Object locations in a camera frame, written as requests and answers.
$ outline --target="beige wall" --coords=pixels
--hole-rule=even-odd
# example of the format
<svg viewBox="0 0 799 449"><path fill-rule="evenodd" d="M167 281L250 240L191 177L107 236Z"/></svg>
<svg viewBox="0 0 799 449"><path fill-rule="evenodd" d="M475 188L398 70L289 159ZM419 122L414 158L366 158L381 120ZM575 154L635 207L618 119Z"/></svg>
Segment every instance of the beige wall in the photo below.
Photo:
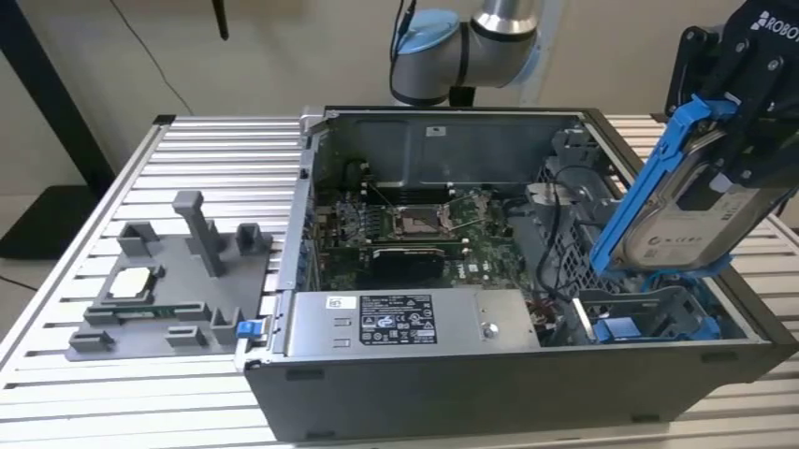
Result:
<svg viewBox="0 0 799 449"><path fill-rule="evenodd" d="M185 109L109 0L19 0L89 125L121 167L153 118ZM546 106L609 112L661 108L675 41L693 23L725 20L741 0L567 2L538 86ZM306 104L389 104L387 52L398 0L227 0L219 39L209 0L118 0L198 114L297 114ZM421 0L467 18L481 0ZM0 86L0 194L74 181L75 168L10 69ZM519 89L478 103L515 106ZM21 144L29 149L18 150Z"/></svg>
<svg viewBox="0 0 799 449"><path fill-rule="evenodd" d="M723 23L743 0L566 2L543 82L529 100L607 113L663 109L677 44L691 25Z"/></svg>
<svg viewBox="0 0 799 449"><path fill-rule="evenodd" d="M422 0L463 18L478 0ZM390 104L389 42L399 1L118 0L198 114L299 114L307 104ZM186 113L109 0L21 0L98 140L121 166L153 118ZM518 102L517 90L479 94Z"/></svg>

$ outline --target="aluminum extrusion table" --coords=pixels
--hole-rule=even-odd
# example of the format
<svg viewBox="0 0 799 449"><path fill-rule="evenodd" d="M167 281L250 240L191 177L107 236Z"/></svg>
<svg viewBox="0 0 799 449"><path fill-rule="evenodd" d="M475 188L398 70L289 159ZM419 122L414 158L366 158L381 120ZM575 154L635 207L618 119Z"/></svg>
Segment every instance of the aluminum extrusion table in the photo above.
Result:
<svg viewBox="0 0 799 449"><path fill-rule="evenodd" d="M610 120L646 156L663 125L649 116ZM170 206L181 189L205 192L205 213L222 231L258 222L275 234L263 294L269 304L301 159L299 133L299 121L287 118L179 118L173 125L154 125L0 344L0 449L294 447L275 442L233 355L70 363L63 352L121 252L114 238L126 220L151 220L161 234L186 233ZM734 254L735 268L799 336L799 239L770 217ZM719 388L667 425L354 447L499 446L798 447L799 357L754 384Z"/></svg>

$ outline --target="motherboard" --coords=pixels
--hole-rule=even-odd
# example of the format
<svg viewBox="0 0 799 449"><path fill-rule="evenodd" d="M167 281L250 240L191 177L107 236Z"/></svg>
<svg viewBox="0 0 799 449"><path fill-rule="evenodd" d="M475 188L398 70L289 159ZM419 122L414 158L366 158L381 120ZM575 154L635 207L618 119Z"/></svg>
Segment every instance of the motherboard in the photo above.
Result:
<svg viewBox="0 0 799 449"><path fill-rule="evenodd" d="M417 197L371 184L367 189L333 195L317 208L323 290L469 285L530 293L526 262L503 211L507 199L481 188Z"/></svg>

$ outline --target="power supply label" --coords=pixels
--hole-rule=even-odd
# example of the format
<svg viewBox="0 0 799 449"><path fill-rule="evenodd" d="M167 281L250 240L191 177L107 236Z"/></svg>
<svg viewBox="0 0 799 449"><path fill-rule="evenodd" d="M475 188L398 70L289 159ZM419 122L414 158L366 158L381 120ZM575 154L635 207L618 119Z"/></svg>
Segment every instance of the power supply label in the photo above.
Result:
<svg viewBox="0 0 799 449"><path fill-rule="evenodd" d="M430 295L361 297L363 344L437 344L437 316Z"/></svg>

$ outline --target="sticker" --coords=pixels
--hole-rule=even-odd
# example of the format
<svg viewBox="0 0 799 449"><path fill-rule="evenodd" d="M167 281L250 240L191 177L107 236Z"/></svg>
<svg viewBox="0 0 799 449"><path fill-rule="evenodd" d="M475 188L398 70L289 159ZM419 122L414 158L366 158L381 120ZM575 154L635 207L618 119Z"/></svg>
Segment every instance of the sticker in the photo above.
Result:
<svg viewBox="0 0 799 449"><path fill-rule="evenodd" d="M425 135L430 138L445 138L447 137L446 126L429 126L425 130Z"/></svg>
<svg viewBox="0 0 799 449"><path fill-rule="evenodd" d="M327 309L355 309L359 297L327 297Z"/></svg>
<svg viewBox="0 0 799 449"><path fill-rule="evenodd" d="M635 236L641 244L633 248L634 260L650 266L705 262L703 253L755 194L755 190L734 186L709 210L682 210L670 204L642 235Z"/></svg>
<svg viewBox="0 0 799 449"><path fill-rule="evenodd" d="M434 300L430 295L361 297L361 343L378 345L438 342Z"/></svg>

